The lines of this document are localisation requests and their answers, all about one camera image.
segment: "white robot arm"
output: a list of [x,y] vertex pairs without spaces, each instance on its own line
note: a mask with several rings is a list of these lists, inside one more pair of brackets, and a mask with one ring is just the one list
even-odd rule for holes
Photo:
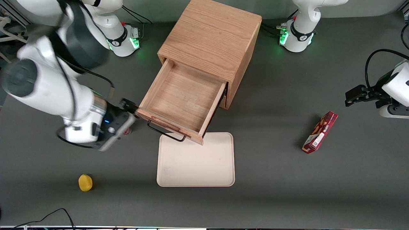
[[135,121],[134,105],[121,109],[80,85],[76,78],[106,62],[108,44],[84,5],[61,3],[69,20],[18,51],[2,71],[4,90],[30,107],[63,118],[66,142],[108,149]]
[[345,106],[377,100],[383,117],[409,119],[409,63],[407,60],[382,76],[376,85],[358,85],[345,93]]
[[[61,9],[56,0],[17,0],[26,10],[44,17],[60,15]],[[130,25],[122,25],[112,12],[122,7],[122,0],[81,0],[88,9],[93,21],[103,32],[104,42],[120,57],[131,55],[140,47],[139,30]]]
[[348,0],[293,0],[298,7],[296,20],[282,23],[278,29],[283,30],[279,44],[291,52],[302,52],[311,43],[314,29],[321,19],[318,7],[338,6]]

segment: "white tray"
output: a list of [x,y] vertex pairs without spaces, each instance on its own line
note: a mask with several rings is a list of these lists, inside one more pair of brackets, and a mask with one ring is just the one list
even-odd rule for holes
[[[177,134],[168,133],[180,138]],[[206,133],[201,146],[162,135],[156,181],[162,187],[228,187],[234,184],[233,136]]]

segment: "gray tabletop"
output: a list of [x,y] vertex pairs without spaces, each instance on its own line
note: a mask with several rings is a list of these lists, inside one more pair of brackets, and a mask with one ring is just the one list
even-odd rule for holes
[[[278,25],[282,20],[267,21]],[[408,53],[400,13],[323,19],[306,51],[287,52],[260,31],[252,61],[229,110],[210,132],[234,136],[231,187],[162,188],[156,183],[160,135],[138,121],[107,152],[55,137],[62,119],[7,97],[0,113],[2,225],[41,219],[64,207],[76,225],[217,228],[409,228],[409,121],[378,115],[373,102],[344,107],[344,94],[364,83],[368,55],[380,48]],[[146,25],[142,49],[111,55],[96,69],[114,81],[112,103],[141,102],[161,68],[156,55],[173,24]],[[401,58],[377,54],[370,80]],[[81,83],[107,93],[86,75]],[[301,151],[318,119],[339,115],[320,149]],[[96,188],[81,192],[78,177]],[[68,225],[63,213],[45,225]]]

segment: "cardboard box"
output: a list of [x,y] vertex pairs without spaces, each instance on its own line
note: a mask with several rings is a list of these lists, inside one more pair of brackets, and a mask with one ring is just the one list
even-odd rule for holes
[[307,154],[315,152],[321,146],[322,141],[327,136],[337,117],[338,115],[333,112],[328,112],[325,114],[319,120],[318,124],[314,128],[314,131],[308,137],[301,149]]

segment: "open drawer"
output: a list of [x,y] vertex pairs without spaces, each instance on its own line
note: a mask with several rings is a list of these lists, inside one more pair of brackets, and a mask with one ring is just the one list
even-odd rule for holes
[[225,89],[225,81],[166,59],[137,113],[151,129],[156,130],[150,126],[154,123],[184,136],[179,141],[188,138],[203,145]]

